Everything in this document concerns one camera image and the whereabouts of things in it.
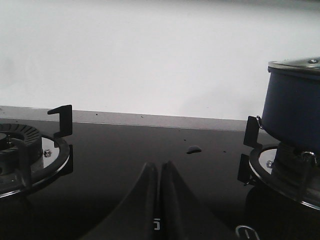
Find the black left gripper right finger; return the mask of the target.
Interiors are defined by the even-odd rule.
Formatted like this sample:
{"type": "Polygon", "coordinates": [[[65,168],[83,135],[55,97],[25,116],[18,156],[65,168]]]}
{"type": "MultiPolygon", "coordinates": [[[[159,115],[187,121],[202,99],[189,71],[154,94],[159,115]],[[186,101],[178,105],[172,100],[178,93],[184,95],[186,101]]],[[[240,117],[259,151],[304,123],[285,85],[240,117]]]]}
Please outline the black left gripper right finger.
{"type": "Polygon", "coordinates": [[[232,231],[196,198],[171,161],[162,166],[160,196],[168,240],[232,238],[232,231]]]}

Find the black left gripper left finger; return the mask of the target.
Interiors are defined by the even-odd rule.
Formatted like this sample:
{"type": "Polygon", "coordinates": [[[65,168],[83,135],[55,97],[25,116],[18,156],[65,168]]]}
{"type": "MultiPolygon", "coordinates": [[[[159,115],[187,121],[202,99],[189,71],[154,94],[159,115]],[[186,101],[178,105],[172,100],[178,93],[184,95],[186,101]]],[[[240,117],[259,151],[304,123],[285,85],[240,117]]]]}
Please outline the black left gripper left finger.
{"type": "Polygon", "coordinates": [[[157,189],[157,168],[154,163],[147,162],[126,197],[82,239],[152,240],[157,189]]]}

